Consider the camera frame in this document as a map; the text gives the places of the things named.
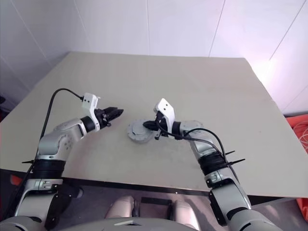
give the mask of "gray round object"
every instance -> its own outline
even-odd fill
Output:
[[[128,137],[136,143],[146,143],[153,136],[154,132],[145,128],[143,123],[147,121],[146,119],[139,119],[133,121],[127,128]]]

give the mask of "beige tabletop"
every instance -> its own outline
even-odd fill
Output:
[[[166,98],[177,121],[198,120],[221,138],[247,194],[308,197],[308,155],[250,65],[241,58],[70,53],[0,123],[0,167],[26,171],[48,103],[58,88],[100,96],[98,107],[124,109],[110,128],[78,142],[63,176],[207,191],[186,141],[133,143],[127,126],[152,120]],[[68,92],[54,101],[46,132],[84,114]]]

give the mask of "white wall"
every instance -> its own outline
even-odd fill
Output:
[[[306,0],[1,0],[13,108],[69,51],[245,57],[284,113],[308,111]]]

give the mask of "black wire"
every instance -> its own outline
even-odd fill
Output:
[[[194,129],[191,129],[191,130],[189,130],[188,132],[186,132],[184,136],[187,136],[189,133],[191,133],[191,132],[193,132],[193,131],[197,131],[197,130],[206,131],[206,132],[212,134],[212,135],[216,138],[216,140],[218,141],[218,143],[219,143],[219,145],[220,145],[220,148],[221,148],[221,151],[222,151],[222,155],[223,155],[223,158],[224,158],[225,162],[228,164],[228,167],[231,169],[231,171],[232,171],[232,173],[234,174],[235,178],[236,178],[237,181],[239,182],[239,179],[237,178],[237,175],[236,175],[236,173],[235,173],[233,167],[232,167],[231,165],[229,165],[229,162],[228,162],[228,160],[227,160],[227,158],[226,158],[225,149],[224,149],[224,147],[223,147],[223,145],[222,145],[222,142],[221,142],[220,138],[218,137],[218,135],[216,135],[216,134],[215,134],[214,132],[212,132],[211,130],[208,130],[208,129],[205,129],[205,128],[194,128]]]
[[[50,115],[50,112],[51,112],[51,107],[52,107],[52,103],[53,103],[53,100],[54,100],[54,97],[56,96],[56,94],[61,91],[61,90],[66,90],[70,93],[72,93],[73,95],[75,95],[76,97],[80,98],[81,100],[83,100],[83,97],[77,95],[75,92],[71,91],[70,89],[67,89],[67,88],[60,88],[58,90],[56,90],[53,94],[52,94],[52,97],[50,99],[50,102],[49,102],[49,106],[48,106],[48,110],[47,110],[47,114],[46,114],[46,118],[45,118],[45,121],[44,121],[44,126],[43,126],[43,129],[42,129],[42,132],[40,134],[40,138],[39,139],[42,139],[42,137],[44,136],[45,134],[45,130],[46,130],[46,127],[47,127],[47,123],[48,123],[48,119],[49,119],[49,115]]]
[[[52,107],[52,103],[53,103],[53,100],[54,100],[54,97],[56,96],[56,94],[59,92],[59,91],[62,91],[62,90],[65,90],[65,91],[68,91],[70,93],[72,93],[73,95],[75,95],[76,97],[80,98],[81,100],[83,100],[83,97],[82,96],[79,96],[77,95],[75,92],[71,91],[70,89],[67,89],[67,88],[59,88],[58,90],[56,90],[52,96],[51,96],[51,99],[49,101],[49,106],[48,106],[48,110],[47,110],[47,114],[46,114],[46,117],[45,117],[45,121],[44,121],[44,125],[43,125],[43,129],[42,129],[42,132],[40,134],[40,139],[42,139],[42,137],[44,136],[45,134],[45,130],[46,130],[46,126],[47,126],[47,123],[48,123],[48,120],[49,120],[49,116],[50,116],[50,112],[51,112],[51,107]],[[13,205],[13,203],[15,202],[16,200],[16,197],[18,194],[20,194],[20,191],[23,189],[23,186],[25,184],[25,182],[28,180],[28,177],[29,177],[29,174],[34,166],[34,162],[35,162],[35,159],[33,160],[31,166],[29,167],[28,171],[26,172],[25,176],[23,177],[23,180],[21,181],[21,183],[18,185],[18,188],[15,190],[15,194],[14,196],[12,197],[12,200],[10,200],[9,202],[9,205],[4,213],[4,216],[3,216],[3,219],[6,219],[6,217],[8,216],[10,210],[11,210],[11,207]]]
[[[198,130],[201,130],[201,131],[206,131],[210,134],[212,134],[216,140],[218,141],[219,145],[220,145],[220,148],[221,148],[221,152],[223,154],[223,158],[224,160],[226,160],[226,153],[225,153],[225,149],[223,148],[223,145],[222,145],[222,142],[220,140],[220,138],[218,137],[218,135],[216,135],[214,132],[212,132],[211,130],[208,130],[208,129],[205,129],[205,128],[194,128],[194,129],[191,129],[189,130],[188,132],[185,133],[184,136],[187,136],[189,133],[193,132],[193,131],[198,131]]]
[[[164,129],[160,126],[160,124],[159,124],[158,121],[156,121],[156,124],[157,124],[157,126],[159,127],[159,129],[160,129],[161,131],[163,131],[164,133],[166,133],[166,134],[169,135],[169,136],[173,136],[173,137],[175,137],[175,138],[183,139],[183,140],[187,140],[187,141],[198,141],[198,142],[207,143],[207,144],[211,145],[217,152],[221,153],[220,150],[219,150],[213,143],[211,143],[210,141],[205,141],[205,140],[202,140],[202,139],[196,139],[196,138],[185,137],[185,136],[173,134],[173,133],[170,133],[170,132],[164,130]]]
[[[169,136],[173,136],[173,137],[176,137],[176,138],[179,138],[179,139],[183,139],[183,140],[188,140],[188,141],[199,141],[199,142],[203,142],[203,143],[207,143],[207,144],[211,145],[217,152],[219,152],[219,153],[222,155],[224,161],[226,162],[226,164],[228,165],[228,167],[231,169],[231,171],[232,171],[232,173],[234,174],[236,180],[239,182],[239,179],[237,178],[237,175],[236,175],[236,173],[235,173],[233,167],[229,164],[229,162],[228,162],[228,160],[227,160],[227,158],[226,158],[226,153],[225,153],[224,147],[223,147],[223,145],[222,145],[222,142],[221,142],[220,138],[219,138],[214,132],[212,132],[211,130],[205,129],[205,128],[194,128],[194,129],[191,129],[191,130],[189,130],[188,132],[186,132],[184,136],[181,136],[181,135],[173,134],[173,133],[170,133],[170,132],[164,130],[164,129],[160,126],[160,124],[159,124],[158,121],[156,121],[156,124],[157,124],[157,126],[159,127],[159,129],[160,129],[161,131],[163,131],[164,133],[166,133],[166,134],[169,135]],[[185,136],[187,136],[189,133],[191,133],[191,132],[193,132],[193,131],[197,131],[197,130],[203,130],[203,131],[206,131],[206,132],[209,132],[210,134],[212,134],[212,135],[217,139],[217,141],[218,141],[218,143],[219,143],[219,145],[220,145],[221,151],[220,151],[214,144],[212,144],[212,143],[209,142],[209,141],[205,141],[205,140],[202,140],[202,139],[195,139],[195,138],[185,137]]]

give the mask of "tile grout line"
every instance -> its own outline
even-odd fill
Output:
[[[293,102],[297,99],[297,97],[298,97],[304,90],[306,90],[306,88],[308,88],[308,85],[305,86],[305,87],[294,97],[294,99],[292,99],[292,100],[282,109],[282,113],[283,113],[283,111],[284,111],[288,106],[290,106],[291,103],[293,103]]]
[[[16,79],[25,87],[25,89],[26,89],[28,92],[31,92],[30,87],[29,87],[26,83],[24,83],[24,82],[17,76],[17,74],[15,73],[15,71],[13,70],[13,68],[11,67],[11,65],[9,65],[9,63],[5,60],[5,58],[4,58],[2,55],[0,55],[0,58],[4,61],[4,63],[8,66],[8,68],[12,71],[12,73],[14,74],[14,75],[13,75],[14,78],[16,78]]]
[[[75,4],[76,10],[77,10],[78,17],[79,17],[79,19],[80,19],[80,21],[81,21],[81,24],[82,24],[83,30],[84,30],[84,32],[85,32],[85,35],[86,35],[86,39],[87,39],[87,42],[88,42],[89,48],[90,48],[90,50],[92,51],[92,46],[91,46],[91,44],[90,44],[90,40],[89,40],[89,37],[88,37],[88,35],[87,35],[86,27],[85,27],[85,24],[83,23],[83,20],[82,20],[82,17],[81,17],[81,14],[80,14],[79,8],[78,8],[77,3],[76,3],[76,1],[75,1],[75,0],[74,0],[74,4]]]
[[[51,64],[51,63],[49,62],[49,60],[47,59],[47,57],[46,57],[45,53],[43,52],[42,48],[39,46],[39,43],[37,42],[37,40],[36,40],[35,37],[33,36],[32,32],[30,31],[30,29],[29,29],[28,26],[26,25],[25,21],[24,21],[23,18],[21,17],[21,14],[19,13],[17,7],[15,6],[13,0],[10,0],[10,1],[11,1],[11,3],[12,3],[13,7],[15,8],[15,10],[16,10],[16,12],[17,12],[19,18],[20,18],[21,21],[23,22],[25,28],[27,29],[27,31],[28,31],[29,34],[31,35],[32,39],[34,40],[35,44],[37,45],[38,49],[40,50],[40,52],[42,53],[42,55],[45,57],[46,62],[48,63],[48,65],[49,65],[50,67],[52,67],[52,64]]]
[[[149,42],[149,55],[151,55],[151,43],[150,43],[150,25],[149,25],[149,4],[148,0],[146,0],[146,21],[148,25],[148,42]]]
[[[224,1],[223,1],[223,4],[222,4],[222,8],[221,8],[221,11],[220,11],[220,15],[219,15],[219,19],[218,19],[218,22],[217,22],[216,30],[215,30],[215,33],[214,33],[214,36],[213,36],[211,48],[210,48],[210,51],[209,51],[209,53],[208,53],[208,57],[210,57],[211,52],[212,52],[212,48],[213,48],[214,41],[215,41],[215,38],[216,38],[216,34],[217,34],[217,31],[218,31],[218,27],[219,27],[219,23],[220,23],[220,20],[221,20],[223,8],[225,7],[225,3],[226,3],[226,0],[224,0]]]
[[[284,40],[285,36],[288,34],[288,32],[289,32],[289,30],[290,30],[291,26],[292,26],[292,25],[293,25],[293,23],[295,22],[295,20],[296,20],[297,16],[298,16],[298,15],[299,15],[299,13],[301,12],[301,10],[302,10],[303,6],[305,5],[306,1],[307,1],[307,0],[304,0],[304,2],[303,2],[303,4],[302,4],[302,6],[299,8],[299,10],[298,10],[297,14],[295,15],[295,17],[294,17],[293,21],[291,22],[291,24],[290,24],[290,26],[288,27],[287,31],[285,32],[285,34],[283,35],[282,39],[281,39],[281,40],[280,40],[280,42],[278,43],[278,45],[277,45],[276,49],[274,50],[273,54],[270,56],[269,60],[271,60],[271,59],[272,59],[272,57],[274,56],[274,54],[276,53],[276,51],[277,51],[277,50],[278,50],[278,48],[280,47],[280,44],[283,42],[283,40]]]

